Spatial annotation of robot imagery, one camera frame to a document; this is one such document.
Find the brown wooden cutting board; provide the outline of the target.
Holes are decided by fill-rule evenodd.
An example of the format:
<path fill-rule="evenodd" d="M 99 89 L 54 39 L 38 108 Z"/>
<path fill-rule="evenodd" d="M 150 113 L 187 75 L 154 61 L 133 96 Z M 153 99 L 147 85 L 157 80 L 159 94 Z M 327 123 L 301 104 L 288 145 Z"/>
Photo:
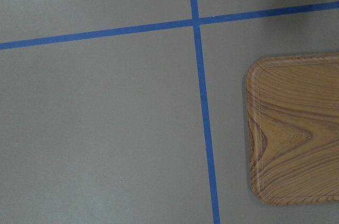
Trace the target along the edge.
<path fill-rule="evenodd" d="M 246 73 L 253 193 L 270 205 L 338 201 L 338 54 L 264 58 Z"/>

